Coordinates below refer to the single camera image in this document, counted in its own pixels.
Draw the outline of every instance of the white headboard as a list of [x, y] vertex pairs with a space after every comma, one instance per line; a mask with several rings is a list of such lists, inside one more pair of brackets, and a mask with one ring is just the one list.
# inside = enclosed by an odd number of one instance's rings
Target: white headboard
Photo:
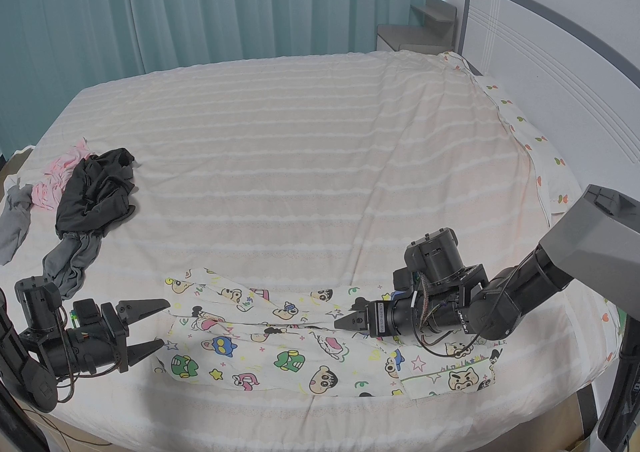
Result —
[[533, 0], [466, 0], [458, 52], [504, 83], [583, 189], [640, 200], [640, 70], [624, 56]]

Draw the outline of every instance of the curtain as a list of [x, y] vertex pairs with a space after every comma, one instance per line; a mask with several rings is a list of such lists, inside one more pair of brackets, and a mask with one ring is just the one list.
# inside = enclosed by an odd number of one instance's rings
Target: curtain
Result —
[[375, 49], [424, 0], [0, 0], [0, 150], [36, 143], [82, 89], [177, 66]]

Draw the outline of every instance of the pillow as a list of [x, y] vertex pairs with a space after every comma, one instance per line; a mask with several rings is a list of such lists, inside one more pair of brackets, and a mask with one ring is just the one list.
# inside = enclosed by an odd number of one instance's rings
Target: pillow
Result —
[[564, 213], [582, 196], [575, 175], [556, 147], [534, 125], [527, 121], [501, 84], [489, 76], [475, 76], [476, 82], [497, 105], [504, 127], [527, 151], [536, 170], [538, 195], [549, 224], [551, 214]]

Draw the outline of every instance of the striped bed sheet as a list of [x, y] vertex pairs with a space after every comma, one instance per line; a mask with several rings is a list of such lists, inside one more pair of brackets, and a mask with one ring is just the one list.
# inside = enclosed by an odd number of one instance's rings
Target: striped bed sheet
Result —
[[[466, 264], [489, 276], [547, 231], [527, 153], [465, 69], [443, 56], [373, 52], [178, 68], [82, 90], [21, 169], [81, 136], [136, 157], [137, 206], [111, 230], [77, 298], [163, 296], [166, 273], [207, 266], [246, 286], [391, 287], [409, 241], [452, 227]], [[5, 291], [42, 272], [58, 242], [35, 208]], [[8, 298], [16, 328], [20, 305]], [[66, 302], [67, 309], [71, 302]], [[130, 342], [172, 319], [137, 323]], [[521, 323], [472, 393], [310, 398], [177, 383], [143, 362], [80, 380], [53, 415], [144, 451], [468, 450], [553, 407], [620, 345], [614, 307], [574, 282]]]

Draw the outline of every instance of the pink garment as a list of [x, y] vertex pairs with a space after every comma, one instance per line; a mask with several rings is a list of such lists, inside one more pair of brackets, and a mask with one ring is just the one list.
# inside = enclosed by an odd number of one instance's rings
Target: pink garment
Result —
[[33, 204], [47, 210], [57, 209], [74, 168], [81, 159], [87, 159], [93, 153], [88, 149], [83, 137], [71, 150], [49, 164], [43, 172], [46, 175], [44, 181], [33, 186]]

